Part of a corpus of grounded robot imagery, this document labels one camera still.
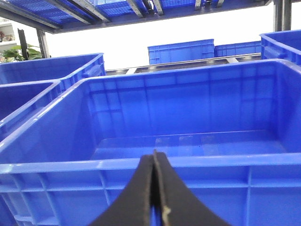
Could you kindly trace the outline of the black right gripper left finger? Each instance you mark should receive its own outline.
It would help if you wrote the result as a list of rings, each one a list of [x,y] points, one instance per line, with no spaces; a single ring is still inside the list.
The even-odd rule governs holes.
[[[118,198],[97,217],[92,226],[149,226],[154,158],[144,155]]]

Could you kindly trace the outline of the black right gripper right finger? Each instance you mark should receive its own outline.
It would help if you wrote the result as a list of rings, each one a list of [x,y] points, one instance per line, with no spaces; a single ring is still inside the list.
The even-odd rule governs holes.
[[[185,185],[163,152],[154,151],[153,205],[158,226],[228,226]]]

